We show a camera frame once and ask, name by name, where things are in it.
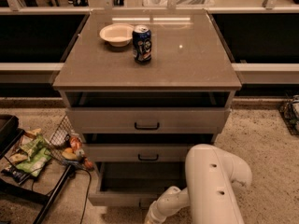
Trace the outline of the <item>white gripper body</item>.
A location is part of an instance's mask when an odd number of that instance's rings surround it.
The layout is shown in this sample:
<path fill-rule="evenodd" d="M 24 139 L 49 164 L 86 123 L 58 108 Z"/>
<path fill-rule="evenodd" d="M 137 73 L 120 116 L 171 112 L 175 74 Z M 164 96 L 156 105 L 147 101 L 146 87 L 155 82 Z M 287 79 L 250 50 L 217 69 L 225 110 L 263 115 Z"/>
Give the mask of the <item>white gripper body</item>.
<path fill-rule="evenodd" d="M 171 186 L 150 205 L 144 224 L 163 224 L 168 217 L 173 216 L 188 205 L 188 189 Z"/>

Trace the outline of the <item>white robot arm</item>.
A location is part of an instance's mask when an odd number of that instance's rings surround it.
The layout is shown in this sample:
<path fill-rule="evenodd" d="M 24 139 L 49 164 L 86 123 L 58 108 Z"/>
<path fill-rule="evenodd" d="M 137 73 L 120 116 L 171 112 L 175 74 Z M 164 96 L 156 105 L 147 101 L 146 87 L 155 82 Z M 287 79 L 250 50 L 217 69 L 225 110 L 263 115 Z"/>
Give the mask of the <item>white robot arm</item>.
<path fill-rule="evenodd" d="M 189 207 L 192 224 L 245 224 L 232 185 L 251 185 L 249 165 L 235 154 L 212 145 L 192 147 L 185 160 L 187 187 L 167 189 L 149 207 L 144 224 L 163 224 Z"/>

